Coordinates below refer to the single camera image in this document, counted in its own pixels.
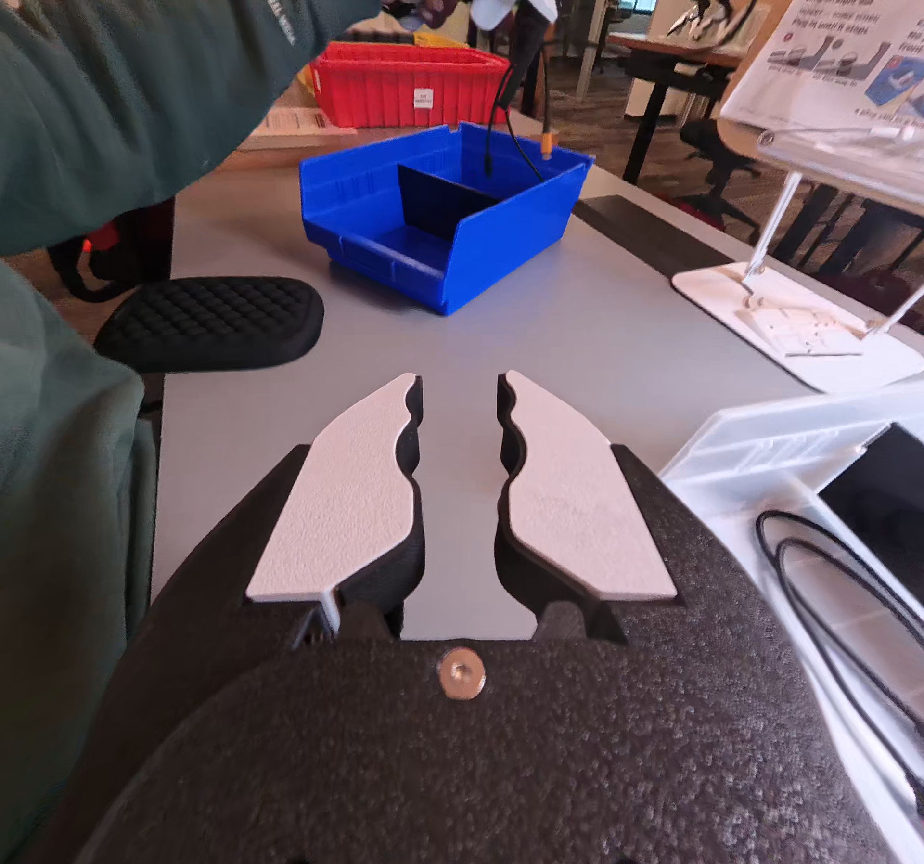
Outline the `wooden side table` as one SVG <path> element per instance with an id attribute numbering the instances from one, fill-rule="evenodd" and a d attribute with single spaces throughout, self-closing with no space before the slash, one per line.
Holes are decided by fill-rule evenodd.
<path id="1" fill-rule="evenodd" d="M 677 90 L 704 98 L 708 106 L 706 114 L 709 115 L 721 102 L 729 80 L 743 58 L 733 52 L 699 48 L 642 34 L 610 33 L 607 41 L 627 50 L 628 53 L 622 54 L 618 62 L 632 80 L 652 85 L 622 176 L 630 185 L 636 185 L 668 91 Z"/>

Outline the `shiny metal tools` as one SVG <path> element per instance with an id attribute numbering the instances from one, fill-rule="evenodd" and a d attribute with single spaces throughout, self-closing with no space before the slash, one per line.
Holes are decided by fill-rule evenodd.
<path id="1" fill-rule="evenodd" d="M 723 33 L 732 18 L 731 0 L 689 0 L 690 6 L 667 30 L 665 36 L 686 34 L 699 40 L 709 33 Z"/>

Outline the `blue plastic bin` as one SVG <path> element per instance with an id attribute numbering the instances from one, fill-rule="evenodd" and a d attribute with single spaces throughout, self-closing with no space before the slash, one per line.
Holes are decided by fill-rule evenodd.
<path id="1" fill-rule="evenodd" d="M 405 225 L 398 164 L 502 201 L 446 243 Z M 302 161 L 302 223 L 332 262 L 448 316 L 563 236 L 592 165 L 478 125 L 423 129 Z"/>

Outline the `person's green sweatshirt torso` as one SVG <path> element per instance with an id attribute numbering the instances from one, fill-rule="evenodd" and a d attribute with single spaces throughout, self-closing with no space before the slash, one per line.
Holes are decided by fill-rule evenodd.
<path id="1" fill-rule="evenodd" d="M 146 609 L 155 498 L 143 384 L 2 265 L 2 862 L 63 790 Z"/>

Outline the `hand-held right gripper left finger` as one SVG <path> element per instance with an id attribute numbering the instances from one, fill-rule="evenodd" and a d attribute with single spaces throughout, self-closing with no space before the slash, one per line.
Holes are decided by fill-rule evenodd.
<path id="1" fill-rule="evenodd" d="M 248 582 L 253 603 L 314 603 L 336 632 L 348 604 L 402 612 L 425 565 L 422 378 L 403 373 L 317 435 Z"/>

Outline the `clear plastic bin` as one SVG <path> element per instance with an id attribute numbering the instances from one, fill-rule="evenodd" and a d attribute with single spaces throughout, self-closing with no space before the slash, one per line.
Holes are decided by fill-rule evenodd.
<path id="1" fill-rule="evenodd" d="M 922 596 L 821 500 L 892 425 L 922 442 L 922 381 L 711 416 L 661 479 L 781 621 L 864 812 L 922 862 Z"/>

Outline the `black office chair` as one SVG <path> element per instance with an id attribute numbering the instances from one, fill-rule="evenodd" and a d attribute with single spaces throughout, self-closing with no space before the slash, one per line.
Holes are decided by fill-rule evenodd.
<path id="1" fill-rule="evenodd" d="M 683 196 L 679 199 L 681 203 L 703 214 L 705 218 L 714 220 L 720 229 L 723 229 L 725 218 L 744 223 L 750 229 L 751 239 L 756 239 L 759 224 L 723 196 L 735 172 L 744 172 L 753 179 L 760 177 L 760 171 L 754 162 L 732 151 L 723 143 L 717 122 L 712 119 L 687 122 L 679 130 L 679 138 L 693 150 L 688 158 L 699 158 L 710 163 L 710 170 L 706 176 L 708 190 L 696 195 Z"/>

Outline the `person's left forearm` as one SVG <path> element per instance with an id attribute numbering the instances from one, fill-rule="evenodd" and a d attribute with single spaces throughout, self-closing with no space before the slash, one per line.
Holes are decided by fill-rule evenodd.
<path id="1" fill-rule="evenodd" d="M 380 3 L 2 3 L 2 256 L 176 196 L 232 154 L 296 73 Z"/>

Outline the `black divider of clear bin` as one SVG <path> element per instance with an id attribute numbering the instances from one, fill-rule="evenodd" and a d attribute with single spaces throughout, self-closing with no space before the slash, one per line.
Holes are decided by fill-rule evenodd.
<path id="1" fill-rule="evenodd" d="M 884 562 L 922 573 L 923 444 L 905 428 L 890 426 L 820 498 Z"/>

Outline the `flat cardboard box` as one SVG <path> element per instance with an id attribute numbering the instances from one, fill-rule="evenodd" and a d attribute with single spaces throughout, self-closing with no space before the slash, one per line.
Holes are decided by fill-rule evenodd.
<path id="1" fill-rule="evenodd" d="M 237 150 L 251 153 L 309 149 L 357 134 L 357 129 L 334 125 L 317 107 L 275 106 Z"/>

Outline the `black divider of blue bin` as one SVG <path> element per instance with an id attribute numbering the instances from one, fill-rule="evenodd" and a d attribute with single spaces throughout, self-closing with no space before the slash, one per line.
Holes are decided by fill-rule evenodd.
<path id="1" fill-rule="evenodd" d="M 459 223 L 502 201 L 409 165 L 398 164 L 397 172 L 405 225 L 449 244 Z"/>

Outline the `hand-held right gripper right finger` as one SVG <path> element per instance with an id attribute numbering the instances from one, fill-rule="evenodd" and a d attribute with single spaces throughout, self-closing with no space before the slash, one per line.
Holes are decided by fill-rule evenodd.
<path id="1" fill-rule="evenodd" d="M 576 608 L 588 638 L 625 643 L 613 604 L 669 604 L 678 591 L 613 446 L 585 415 L 524 374 L 498 376 L 501 461 L 494 564 L 539 622 Z"/>

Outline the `red plastic bin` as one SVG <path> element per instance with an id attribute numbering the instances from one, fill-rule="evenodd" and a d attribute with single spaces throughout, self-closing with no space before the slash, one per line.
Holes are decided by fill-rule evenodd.
<path id="1" fill-rule="evenodd" d="M 509 61 L 467 47 L 332 42 L 307 67 L 314 98 L 340 129 L 485 125 Z"/>

